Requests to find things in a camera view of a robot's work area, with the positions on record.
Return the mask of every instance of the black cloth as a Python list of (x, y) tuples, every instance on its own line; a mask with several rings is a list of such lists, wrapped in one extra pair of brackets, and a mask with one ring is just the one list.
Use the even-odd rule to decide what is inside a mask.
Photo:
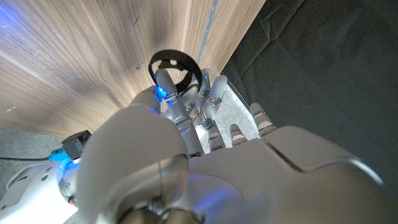
[(327, 138), (398, 199), (398, 2), (266, 1), (223, 73), (278, 127)]

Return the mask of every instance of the blue light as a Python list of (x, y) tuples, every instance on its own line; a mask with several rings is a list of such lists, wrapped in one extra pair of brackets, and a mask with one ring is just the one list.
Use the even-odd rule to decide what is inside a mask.
[(160, 93), (161, 96), (163, 96), (163, 98), (167, 96), (167, 92), (164, 91), (162, 87), (158, 86), (157, 91)]

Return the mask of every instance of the cable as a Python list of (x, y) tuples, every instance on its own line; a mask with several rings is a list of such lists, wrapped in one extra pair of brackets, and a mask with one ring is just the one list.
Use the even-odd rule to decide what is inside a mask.
[(37, 162), (37, 161), (47, 161), (49, 158), (38, 158), (38, 159), (28, 159), (28, 158), (8, 158), (8, 157), (0, 157), (1, 160), (11, 160), (11, 161), (31, 161), (31, 162)]

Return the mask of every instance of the wooden panel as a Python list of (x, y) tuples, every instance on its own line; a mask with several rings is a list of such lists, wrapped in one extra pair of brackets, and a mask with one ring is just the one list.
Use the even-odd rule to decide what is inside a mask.
[(63, 138), (94, 131), (153, 85), (147, 66), (154, 53), (177, 49), (198, 58), (212, 7), (200, 66), (214, 78), (263, 4), (0, 1), (0, 126)]

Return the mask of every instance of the black ring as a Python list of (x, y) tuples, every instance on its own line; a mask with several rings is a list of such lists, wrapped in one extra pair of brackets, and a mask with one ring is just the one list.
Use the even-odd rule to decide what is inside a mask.
[[(176, 68), (180, 71), (188, 71), (184, 79), (175, 85), (177, 93), (181, 94), (188, 88), (189, 84), (192, 81), (192, 75), (195, 76), (195, 78), (198, 80), (199, 86), (201, 86), (203, 77), (201, 75), (198, 64), (189, 55), (178, 50), (161, 50), (160, 52), (154, 54), (154, 56), (152, 56), (152, 58), (150, 59), (148, 71), (156, 85), (157, 82), (155, 78), (155, 73), (152, 70), (152, 65), (159, 60), (162, 61), (159, 65), (159, 68)], [(176, 61), (177, 64), (172, 65), (170, 62), (171, 60)]]

